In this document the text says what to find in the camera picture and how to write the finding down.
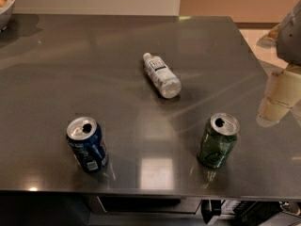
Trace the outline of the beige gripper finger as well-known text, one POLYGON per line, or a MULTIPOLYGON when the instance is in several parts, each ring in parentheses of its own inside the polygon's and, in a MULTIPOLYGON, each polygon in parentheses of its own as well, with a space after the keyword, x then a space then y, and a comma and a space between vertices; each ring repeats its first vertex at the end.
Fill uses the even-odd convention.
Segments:
POLYGON ((269 74, 264 98, 261 100, 257 123, 271 127, 279 123, 301 100, 301 67, 272 70, 269 74))

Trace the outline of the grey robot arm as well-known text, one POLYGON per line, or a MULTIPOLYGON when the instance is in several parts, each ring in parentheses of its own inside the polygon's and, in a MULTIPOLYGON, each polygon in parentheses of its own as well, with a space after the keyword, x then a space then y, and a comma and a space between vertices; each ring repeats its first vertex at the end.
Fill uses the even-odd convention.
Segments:
POLYGON ((277 57, 288 66, 269 74, 257 116, 257 123, 262 127, 279 123, 301 100, 301 1, 277 28, 277 57))

